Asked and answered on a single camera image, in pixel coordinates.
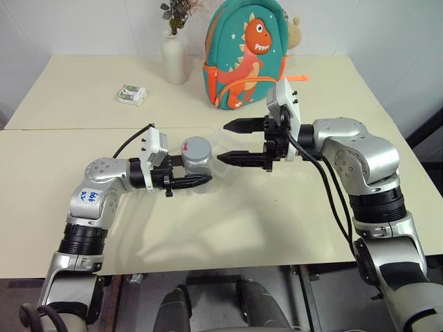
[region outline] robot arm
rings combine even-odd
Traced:
[[[196,187],[212,179],[208,172],[187,172],[184,178],[175,178],[172,168],[186,165],[181,156],[168,155],[167,137],[154,127],[142,142],[140,158],[93,161],[71,197],[64,238],[53,255],[37,309],[40,315],[47,306],[55,310],[70,332],[87,331],[87,325],[100,314],[104,279],[96,273],[102,268],[105,239],[120,196],[136,188],[148,192],[165,189],[166,196],[172,196],[172,190]],[[32,310],[22,306],[20,315],[31,331],[59,331],[60,325],[57,327],[50,315],[41,317],[42,330],[39,324],[32,325]]]
[[[357,120],[301,124],[296,96],[286,80],[279,81],[268,93],[268,116],[225,125],[237,133],[263,131],[263,153],[230,151],[218,159],[270,172],[273,161],[293,159],[293,145],[303,158],[326,159],[350,198],[361,237],[353,243],[360,274],[383,293],[397,330],[443,330],[443,286],[426,277],[425,256],[400,189],[397,150]]]

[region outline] dinosaur cartoon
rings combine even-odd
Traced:
[[[244,22],[244,35],[242,39],[244,44],[240,44],[240,50],[243,52],[243,57],[238,57],[238,63],[235,63],[235,69],[229,68],[229,71],[217,72],[217,80],[223,84],[229,84],[236,80],[244,78],[258,77],[260,69],[264,66],[263,62],[258,58],[258,55],[263,55],[269,52],[272,46],[272,37],[266,29],[264,22],[261,19],[256,19],[254,13],[251,13],[249,22]],[[243,106],[243,101],[239,100],[239,95],[243,91],[244,101],[252,101],[251,96],[254,93],[257,82],[240,83],[229,89],[228,106],[232,109],[237,109]]]

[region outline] dried flower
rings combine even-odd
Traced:
[[[170,0],[170,4],[162,3],[164,10],[162,18],[169,20],[171,33],[177,34],[177,29],[183,29],[188,17],[198,8],[204,6],[203,0]]]

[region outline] teal backpack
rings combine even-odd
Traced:
[[[288,26],[276,0],[226,0],[206,35],[203,76],[210,101],[237,109],[261,100],[282,77]]]

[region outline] gray cylindrical container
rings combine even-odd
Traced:
[[[181,159],[187,175],[211,175],[210,162],[213,152],[210,143],[203,137],[186,139],[181,146]]]

